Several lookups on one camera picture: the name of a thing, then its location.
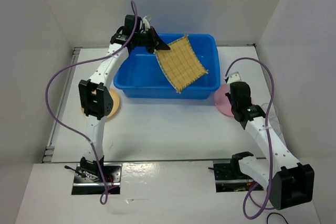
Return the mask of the pink bowl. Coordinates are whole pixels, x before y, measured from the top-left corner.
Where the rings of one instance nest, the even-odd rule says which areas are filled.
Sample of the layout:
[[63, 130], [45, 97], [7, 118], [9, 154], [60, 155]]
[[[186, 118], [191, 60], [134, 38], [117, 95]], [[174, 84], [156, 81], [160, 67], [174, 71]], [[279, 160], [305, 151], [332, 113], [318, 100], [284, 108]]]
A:
[[232, 114], [231, 111], [232, 109], [231, 103], [229, 102], [229, 99], [226, 96], [226, 93], [228, 92], [229, 92], [228, 85], [227, 84], [221, 85], [214, 93], [214, 102], [219, 112], [233, 118], [234, 115]]

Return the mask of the bamboo placemat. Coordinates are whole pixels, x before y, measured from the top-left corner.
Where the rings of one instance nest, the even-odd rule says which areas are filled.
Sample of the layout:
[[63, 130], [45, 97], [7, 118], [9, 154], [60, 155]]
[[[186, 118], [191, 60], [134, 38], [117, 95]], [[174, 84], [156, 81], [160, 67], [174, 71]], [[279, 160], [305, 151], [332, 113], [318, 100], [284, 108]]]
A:
[[196, 56], [188, 35], [169, 44], [169, 50], [156, 50], [158, 64], [172, 87], [181, 93], [186, 87], [208, 74]]

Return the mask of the clear plastic cup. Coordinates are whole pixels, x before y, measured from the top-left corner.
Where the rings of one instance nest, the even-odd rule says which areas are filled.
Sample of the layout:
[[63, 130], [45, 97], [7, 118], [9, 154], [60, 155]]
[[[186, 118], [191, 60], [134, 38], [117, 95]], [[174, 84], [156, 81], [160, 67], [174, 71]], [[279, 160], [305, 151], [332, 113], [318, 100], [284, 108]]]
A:
[[[264, 103], [261, 105], [261, 108], [263, 109], [263, 111], [266, 113], [267, 109], [269, 107], [269, 103]], [[275, 105], [271, 104], [270, 106], [270, 110], [268, 113], [268, 120], [276, 120], [278, 116], [278, 109]]]
[[269, 123], [270, 123], [271, 128], [274, 130], [274, 132], [278, 136], [281, 136], [282, 135], [282, 126], [280, 125], [280, 123], [276, 120], [270, 120]]

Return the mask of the tan round plate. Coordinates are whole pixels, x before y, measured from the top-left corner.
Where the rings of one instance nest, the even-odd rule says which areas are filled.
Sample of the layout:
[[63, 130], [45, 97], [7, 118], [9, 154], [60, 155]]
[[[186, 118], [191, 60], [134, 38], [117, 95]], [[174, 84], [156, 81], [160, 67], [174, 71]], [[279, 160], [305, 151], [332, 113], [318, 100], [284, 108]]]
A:
[[112, 117], [120, 106], [119, 95], [112, 89], [80, 90], [81, 110], [86, 116], [94, 116], [98, 120]]

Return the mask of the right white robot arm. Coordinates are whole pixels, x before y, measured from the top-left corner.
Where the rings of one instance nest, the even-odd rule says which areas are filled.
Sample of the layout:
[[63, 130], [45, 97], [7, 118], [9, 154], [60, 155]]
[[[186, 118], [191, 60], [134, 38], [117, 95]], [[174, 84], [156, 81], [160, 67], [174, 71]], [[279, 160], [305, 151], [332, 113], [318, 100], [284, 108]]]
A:
[[263, 163], [250, 152], [235, 154], [231, 158], [231, 175], [252, 178], [267, 191], [267, 200], [277, 210], [312, 201], [313, 168], [303, 165], [287, 149], [263, 109], [252, 103], [249, 85], [242, 81], [230, 83], [226, 96], [234, 119], [255, 140], [268, 161]]

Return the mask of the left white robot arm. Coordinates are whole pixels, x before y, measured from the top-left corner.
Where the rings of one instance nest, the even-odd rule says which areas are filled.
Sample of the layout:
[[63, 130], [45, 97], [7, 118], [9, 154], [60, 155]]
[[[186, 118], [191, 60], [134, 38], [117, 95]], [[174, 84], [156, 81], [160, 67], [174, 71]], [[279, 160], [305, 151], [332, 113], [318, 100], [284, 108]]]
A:
[[86, 136], [90, 139], [91, 150], [80, 160], [80, 169], [93, 182], [104, 177], [104, 154], [102, 148], [104, 125], [113, 109], [113, 99], [109, 93], [113, 78], [130, 52], [136, 47], [144, 47], [147, 52], [169, 50], [170, 47], [158, 36], [150, 25], [151, 18], [126, 15], [124, 26], [111, 37], [107, 59], [88, 80], [79, 82], [80, 103], [87, 117]]

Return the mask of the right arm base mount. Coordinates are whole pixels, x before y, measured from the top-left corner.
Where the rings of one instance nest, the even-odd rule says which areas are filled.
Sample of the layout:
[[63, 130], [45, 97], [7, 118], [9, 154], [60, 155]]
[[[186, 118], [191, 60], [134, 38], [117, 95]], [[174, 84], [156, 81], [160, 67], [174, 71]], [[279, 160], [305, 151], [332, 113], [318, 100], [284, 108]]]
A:
[[236, 175], [230, 160], [215, 160], [208, 167], [213, 172], [217, 193], [248, 191], [255, 181], [247, 175]]

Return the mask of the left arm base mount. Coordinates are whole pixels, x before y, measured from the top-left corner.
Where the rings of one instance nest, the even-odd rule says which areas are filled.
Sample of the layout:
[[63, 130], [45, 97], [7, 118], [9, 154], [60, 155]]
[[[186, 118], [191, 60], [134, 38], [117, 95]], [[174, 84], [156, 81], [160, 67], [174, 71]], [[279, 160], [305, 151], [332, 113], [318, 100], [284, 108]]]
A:
[[[104, 183], [99, 175], [90, 175], [88, 172], [84, 172], [80, 169], [79, 164], [76, 165], [76, 168], [68, 165], [65, 165], [64, 168], [75, 173], [71, 191], [72, 195], [99, 195], [104, 192]], [[109, 195], [118, 195], [120, 193], [121, 172], [122, 164], [104, 163], [103, 173]]]

